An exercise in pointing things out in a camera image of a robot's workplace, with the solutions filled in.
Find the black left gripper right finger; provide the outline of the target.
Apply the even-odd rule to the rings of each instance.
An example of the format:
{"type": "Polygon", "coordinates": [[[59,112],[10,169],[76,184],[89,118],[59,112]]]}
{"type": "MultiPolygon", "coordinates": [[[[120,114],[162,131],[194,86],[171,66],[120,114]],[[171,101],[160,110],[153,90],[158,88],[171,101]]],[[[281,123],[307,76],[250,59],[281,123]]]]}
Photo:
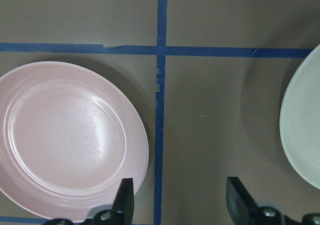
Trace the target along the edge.
{"type": "Polygon", "coordinates": [[[226,179],[226,207],[235,225],[281,225],[282,215],[270,206],[259,206],[238,177],[226,179]]]}

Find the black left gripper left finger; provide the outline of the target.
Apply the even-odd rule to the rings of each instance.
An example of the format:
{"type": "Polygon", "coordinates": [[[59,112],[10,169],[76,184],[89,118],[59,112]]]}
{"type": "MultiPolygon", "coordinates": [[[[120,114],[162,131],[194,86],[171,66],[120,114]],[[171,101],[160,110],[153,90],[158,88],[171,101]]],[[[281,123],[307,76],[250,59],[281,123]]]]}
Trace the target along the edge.
{"type": "Polygon", "coordinates": [[[123,178],[113,204],[92,208],[86,218],[87,225],[131,225],[134,214],[134,186],[132,178],[123,178]]]}

